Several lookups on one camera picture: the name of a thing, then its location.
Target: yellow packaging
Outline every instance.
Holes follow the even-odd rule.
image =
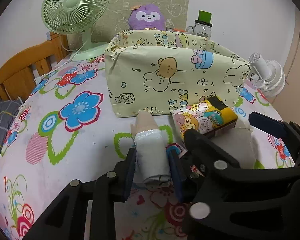
[[[233,128],[238,118],[217,96],[174,110],[172,116],[182,139],[189,129],[195,129],[209,138],[217,136]]]

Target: purple plush toy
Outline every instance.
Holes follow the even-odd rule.
[[[146,28],[166,30],[164,16],[161,14],[159,7],[152,3],[133,10],[128,22],[132,30],[144,30]]]

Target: fan grille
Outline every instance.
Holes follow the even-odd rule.
[[[254,85],[257,89],[260,89],[267,98],[271,98],[281,92],[286,78],[283,69],[278,62],[267,60],[266,63],[271,70],[270,77],[267,79],[259,79]]]
[[[96,22],[108,3],[109,0],[44,0],[42,19],[55,33],[76,33]]]

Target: wrapped white object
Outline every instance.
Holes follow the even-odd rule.
[[[170,181],[170,168],[165,141],[153,116],[145,110],[138,111],[131,133],[137,150],[134,182],[162,185]]]
[[[140,132],[134,138],[143,183],[168,182],[170,169],[166,147],[159,129]]]

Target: beige fabric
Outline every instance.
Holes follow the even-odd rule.
[[[117,117],[167,114],[218,95],[233,106],[250,64],[206,38],[169,31],[119,32],[106,49],[106,78]]]

